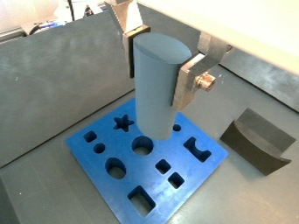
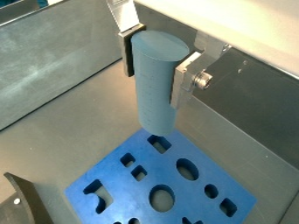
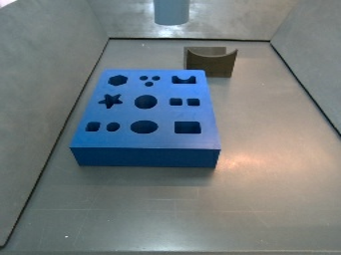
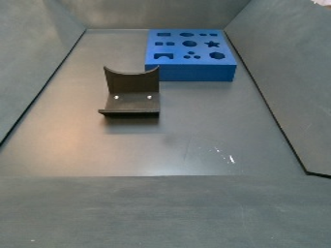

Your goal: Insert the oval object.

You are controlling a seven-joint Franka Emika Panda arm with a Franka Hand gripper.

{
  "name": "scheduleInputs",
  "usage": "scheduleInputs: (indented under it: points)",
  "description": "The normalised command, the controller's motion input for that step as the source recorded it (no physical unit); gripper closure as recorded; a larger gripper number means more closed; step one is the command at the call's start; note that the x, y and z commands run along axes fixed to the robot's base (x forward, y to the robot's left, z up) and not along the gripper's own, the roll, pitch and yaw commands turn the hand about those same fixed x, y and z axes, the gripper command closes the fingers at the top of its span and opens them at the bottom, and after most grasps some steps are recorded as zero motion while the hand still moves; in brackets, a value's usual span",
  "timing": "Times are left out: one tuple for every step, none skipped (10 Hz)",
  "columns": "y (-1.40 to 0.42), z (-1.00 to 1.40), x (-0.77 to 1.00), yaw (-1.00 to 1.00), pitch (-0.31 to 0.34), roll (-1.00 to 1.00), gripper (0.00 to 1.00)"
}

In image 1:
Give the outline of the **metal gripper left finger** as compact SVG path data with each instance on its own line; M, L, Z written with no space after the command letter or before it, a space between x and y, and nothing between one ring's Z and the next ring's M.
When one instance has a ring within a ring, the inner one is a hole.
M111 16L115 20L124 48L125 63L129 78L135 77L133 38L151 28L144 25L136 0L105 0Z

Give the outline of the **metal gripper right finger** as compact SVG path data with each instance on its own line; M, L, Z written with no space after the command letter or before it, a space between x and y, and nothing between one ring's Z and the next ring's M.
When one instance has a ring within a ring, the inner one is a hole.
M216 78L211 75L211 69L220 63L223 56L229 51L227 42L201 33L197 44L199 53L181 65L172 97L172 108L181 111L191 103L195 92L199 89L209 91Z

